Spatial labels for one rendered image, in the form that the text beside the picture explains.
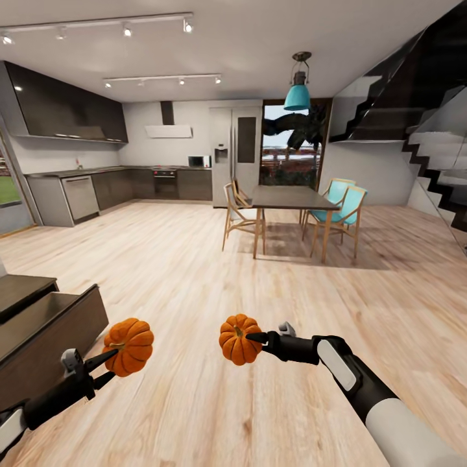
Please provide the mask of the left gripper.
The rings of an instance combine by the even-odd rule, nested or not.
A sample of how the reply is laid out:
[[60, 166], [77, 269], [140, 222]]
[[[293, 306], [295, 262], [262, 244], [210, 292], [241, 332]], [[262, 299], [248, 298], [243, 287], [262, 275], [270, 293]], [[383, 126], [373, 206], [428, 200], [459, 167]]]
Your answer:
[[57, 416], [64, 409], [67, 409], [85, 396], [88, 397], [88, 400], [93, 399], [95, 397], [94, 390], [100, 390], [106, 385], [115, 376], [115, 372], [109, 371], [95, 379], [90, 373], [113, 357], [117, 352], [118, 350], [114, 349], [87, 359], [85, 363], [77, 364], [75, 366], [76, 374], [51, 387], [46, 393], [52, 414]]

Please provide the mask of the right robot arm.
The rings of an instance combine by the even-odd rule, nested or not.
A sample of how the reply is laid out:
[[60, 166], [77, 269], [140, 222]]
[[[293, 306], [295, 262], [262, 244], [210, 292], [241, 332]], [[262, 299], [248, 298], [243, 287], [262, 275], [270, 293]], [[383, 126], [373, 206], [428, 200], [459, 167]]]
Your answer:
[[246, 334], [284, 362], [327, 366], [390, 467], [467, 467], [467, 459], [427, 426], [339, 336], [296, 337], [288, 321], [276, 331]]

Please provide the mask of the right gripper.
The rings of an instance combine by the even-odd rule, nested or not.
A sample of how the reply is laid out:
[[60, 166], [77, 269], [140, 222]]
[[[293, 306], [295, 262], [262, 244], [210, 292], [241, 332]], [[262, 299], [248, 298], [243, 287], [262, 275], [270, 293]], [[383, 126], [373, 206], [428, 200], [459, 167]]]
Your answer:
[[246, 338], [251, 341], [262, 343], [262, 351], [273, 353], [273, 355], [284, 362], [302, 362], [300, 360], [300, 354], [298, 354], [300, 337], [288, 337], [286, 335], [280, 335], [276, 331], [268, 331], [267, 333], [246, 334]]

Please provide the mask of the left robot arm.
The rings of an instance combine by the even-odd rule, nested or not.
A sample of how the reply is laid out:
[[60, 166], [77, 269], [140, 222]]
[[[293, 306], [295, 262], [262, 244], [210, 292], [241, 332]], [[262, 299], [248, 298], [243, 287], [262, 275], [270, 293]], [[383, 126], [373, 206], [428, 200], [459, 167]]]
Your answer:
[[34, 431], [85, 396], [88, 400], [93, 399], [94, 390], [100, 390], [106, 385], [115, 372], [109, 371], [95, 379], [90, 373], [117, 352], [114, 349], [87, 359], [84, 363], [76, 348], [66, 350], [60, 360], [66, 368], [62, 377], [64, 380], [34, 400], [27, 398], [0, 411], [0, 462], [10, 448], [21, 440], [27, 428]]

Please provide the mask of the pumpkin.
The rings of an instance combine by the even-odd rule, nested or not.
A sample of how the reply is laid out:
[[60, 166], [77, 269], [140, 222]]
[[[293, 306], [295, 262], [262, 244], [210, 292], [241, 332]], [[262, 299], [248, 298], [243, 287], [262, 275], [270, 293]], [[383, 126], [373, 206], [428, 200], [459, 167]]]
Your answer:
[[245, 314], [228, 317], [220, 333], [219, 344], [224, 357], [237, 366], [253, 363], [262, 351], [262, 343], [246, 338], [246, 334], [262, 333], [262, 330], [254, 318], [248, 318]]
[[141, 371], [151, 359], [153, 342], [154, 334], [148, 322], [128, 318], [113, 325], [110, 333], [105, 336], [102, 353], [114, 349], [118, 352], [104, 363], [105, 367], [119, 377]]

